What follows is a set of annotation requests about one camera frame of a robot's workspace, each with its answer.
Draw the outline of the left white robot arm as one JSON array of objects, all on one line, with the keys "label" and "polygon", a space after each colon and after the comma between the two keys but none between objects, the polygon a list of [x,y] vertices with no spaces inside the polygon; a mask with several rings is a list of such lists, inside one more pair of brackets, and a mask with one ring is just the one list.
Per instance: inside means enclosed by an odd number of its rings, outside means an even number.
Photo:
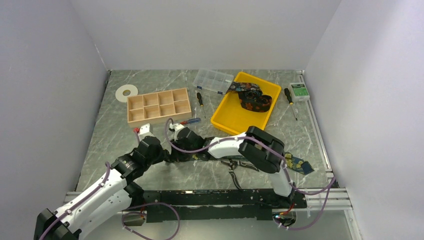
[{"label": "left white robot arm", "polygon": [[144,190],[135,183],[151,165],[169,157],[154,136],[146,136],[130,153],[108,162],[100,179],[77,197],[57,208],[43,210],[36,219],[35,240],[83,240],[116,212],[139,209]]}]

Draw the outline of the blue yellow floral tie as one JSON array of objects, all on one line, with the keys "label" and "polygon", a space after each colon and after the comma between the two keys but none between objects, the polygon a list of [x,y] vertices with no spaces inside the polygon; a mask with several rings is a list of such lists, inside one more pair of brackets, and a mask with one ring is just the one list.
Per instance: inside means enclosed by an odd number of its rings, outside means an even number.
[{"label": "blue yellow floral tie", "polygon": [[[182,163],[189,161],[216,161],[217,158],[213,157],[209,153],[183,153],[180,151],[169,152],[164,151],[157,162],[166,163]],[[301,158],[293,156],[291,153],[285,154],[285,160],[287,167],[295,172],[303,175],[310,174],[314,171],[312,165]],[[282,162],[282,159],[275,156],[274,154],[266,151],[265,153],[253,153],[247,156],[234,155],[224,156],[220,159],[220,162],[228,167],[230,171],[235,170],[237,167],[248,168],[254,171],[261,171],[261,167],[268,167],[269,164],[277,165]]]}]

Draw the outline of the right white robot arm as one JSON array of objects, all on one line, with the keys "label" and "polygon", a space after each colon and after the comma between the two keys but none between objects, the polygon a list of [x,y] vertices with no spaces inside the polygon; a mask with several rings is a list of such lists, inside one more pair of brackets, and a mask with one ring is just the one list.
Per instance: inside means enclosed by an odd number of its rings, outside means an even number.
[{"label": "right white robot arm", "polygon": [[285,145],[264,130],[250,126],[238,135],[202,138],[180,123],[171,123],[168,129],[174,132],[174,140],[170,141],[173,151],[196,155],[205,161],[245,159],[259,171],[268,174],[276,203],[280,207],[287,208],[295,201],[294,189],[286,170]]}]

